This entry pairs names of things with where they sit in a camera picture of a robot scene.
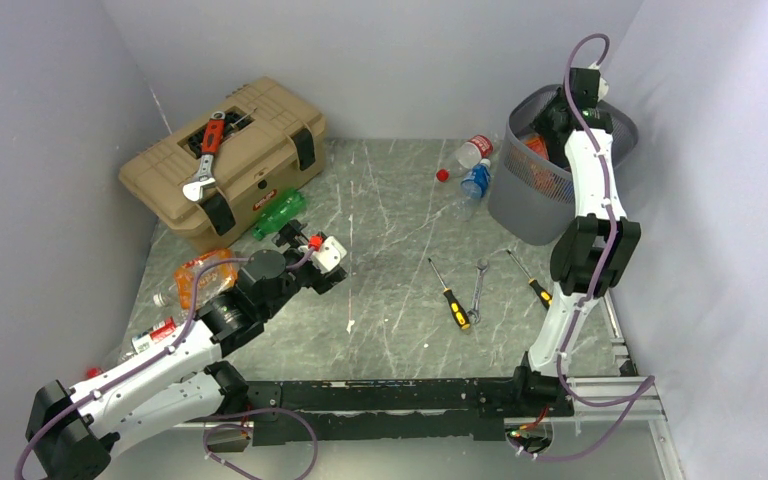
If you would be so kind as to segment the large orange label bottle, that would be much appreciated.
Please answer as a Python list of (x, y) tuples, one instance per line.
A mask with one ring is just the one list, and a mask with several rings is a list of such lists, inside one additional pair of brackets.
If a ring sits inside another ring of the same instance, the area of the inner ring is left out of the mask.
[[(547, 147), (540, 135), (532, 133), (523, 137), (522, 143), (542, 160), (548, 160)], [(554, 187), (552, 172), (545, 165), (533, 160), (529, 161), (529, 170), (534, 188), (548, 196)]]

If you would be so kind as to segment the blue label water bottle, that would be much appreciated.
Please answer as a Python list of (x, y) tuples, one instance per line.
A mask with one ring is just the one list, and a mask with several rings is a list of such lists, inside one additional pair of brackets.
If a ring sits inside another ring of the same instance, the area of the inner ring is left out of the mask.
[(461, 180), (454, 210), (457, 219), (467, 221), (479, 209), (489, 189), (491, 165), (489, 159), (482, 159)]

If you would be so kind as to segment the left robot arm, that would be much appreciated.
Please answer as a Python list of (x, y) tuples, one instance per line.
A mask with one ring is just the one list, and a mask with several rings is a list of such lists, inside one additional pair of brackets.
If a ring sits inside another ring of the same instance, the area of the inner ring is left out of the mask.
[(347, 248), (333, 235), (311, 237), (291, 220), (275, 248), (209, 263), (205, 273), (236, 267), (235, 281), (203, 303), (161, 341), (113, 369), (71, 387), (54, 380), (34, 397), (26, 445), (49, 479), (94, 479), (135, 444), (181, 422), (209, 416), (232, 420), (252, 406), (249, 385), (227, 360), (305, 288), (323, 295), (343, 281)]

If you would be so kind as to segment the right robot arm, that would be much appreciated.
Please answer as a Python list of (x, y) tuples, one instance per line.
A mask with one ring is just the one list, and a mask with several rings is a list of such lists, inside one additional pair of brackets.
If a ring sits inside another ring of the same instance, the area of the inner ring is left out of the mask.
[(573, 67), (532, 123), (548, 160), (569, 168), (575, 215), (550, 257), (547, 316), (514, 374), (511, 401), (524, 415), (567, 410), (572, 346), (597, 301), (618, 284), (641, 237), (616, 187), (613, 120), (599, 105), (606, 92), (597, 66)]

